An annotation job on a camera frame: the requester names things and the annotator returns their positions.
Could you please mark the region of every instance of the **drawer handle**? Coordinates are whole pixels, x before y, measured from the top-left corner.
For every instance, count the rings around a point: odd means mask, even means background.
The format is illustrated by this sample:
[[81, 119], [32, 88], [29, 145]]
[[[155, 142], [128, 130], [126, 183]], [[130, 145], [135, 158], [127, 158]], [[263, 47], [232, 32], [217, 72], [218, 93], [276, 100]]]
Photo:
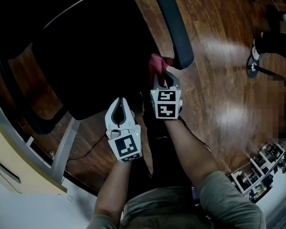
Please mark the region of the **drawer handle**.
[[21, 183], [20, 178], [16, 176], [14, 173], [12, 173], [10, 170], [8, 170], [3, 164], [0, 163], [0, 170], [3, 171], [7, 176], [12, 178], [14, 181]]

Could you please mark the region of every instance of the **person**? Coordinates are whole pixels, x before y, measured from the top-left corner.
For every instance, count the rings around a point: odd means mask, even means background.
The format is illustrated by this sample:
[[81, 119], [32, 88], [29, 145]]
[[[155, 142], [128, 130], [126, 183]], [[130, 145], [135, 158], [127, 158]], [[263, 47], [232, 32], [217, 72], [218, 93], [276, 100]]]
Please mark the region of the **person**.
[[286, 58], [286, 34], [280, 33], [280, 21], [286, 20], [286, 12], [267, 6], [267, 18], [270, 32], [262, 32], [253, 41], [252, 56], [255, 60], [263, 53], [277, 53]]
[[87, 229], [266, 228], [261, 209], [237, 191], [181, 121], [156, 119], [150, 101], [143, 119], [153, 175], [143, 158], [116, 161]]

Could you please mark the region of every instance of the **forearm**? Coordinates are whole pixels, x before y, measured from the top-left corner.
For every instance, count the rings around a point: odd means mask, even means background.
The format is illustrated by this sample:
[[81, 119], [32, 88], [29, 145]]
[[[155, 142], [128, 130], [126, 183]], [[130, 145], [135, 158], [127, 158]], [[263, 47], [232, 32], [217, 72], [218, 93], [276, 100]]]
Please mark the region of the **forearm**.
[[179, 120], [165, 120], [165, 124], [184, 172], [198, 188], [208, 175], [218, 170], [213, 155]]
[[106, 215], [118, 225], [126, 202], [131, 162], [116, 161], [102, 186], [94, 208], [94, 215]]

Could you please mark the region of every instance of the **sleeve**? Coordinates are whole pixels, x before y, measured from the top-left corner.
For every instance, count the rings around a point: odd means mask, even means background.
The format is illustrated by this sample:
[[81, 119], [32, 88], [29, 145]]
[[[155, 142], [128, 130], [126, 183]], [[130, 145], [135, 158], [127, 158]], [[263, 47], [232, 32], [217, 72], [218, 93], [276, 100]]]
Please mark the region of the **sleeve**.
[[87, 229], [117, 229], [109, 216], [95, 215]]
[[201, 207], [213, 218], [238, 229], [265, 229], [262, 210], [243, 197], [221, 171], [209, 175], [199, 186]]

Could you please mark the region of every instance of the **black pants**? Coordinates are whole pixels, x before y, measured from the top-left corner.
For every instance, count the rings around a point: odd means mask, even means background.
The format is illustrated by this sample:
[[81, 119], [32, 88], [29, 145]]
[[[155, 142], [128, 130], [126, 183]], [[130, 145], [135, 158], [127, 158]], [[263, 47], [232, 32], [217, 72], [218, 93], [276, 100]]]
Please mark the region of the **black pants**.
[[181, 167], [164, 121], [155, 118], [149, 98], [144, 99], [144, 108], [143, 119], [153, 158], [153, 176], [143, 158], [134, 160], [127, 201], [157, 187], [188, 186], [191, 189], [192, 184]]
[[255, 48], [259, 54], [277, 53], [286, 58], [286, 34], [280, 33], [280, 21], [286, 12], [277, 11], [272, 5], [267, 6], [267, 18], [271, 33], [264, 33], [255, 39]]

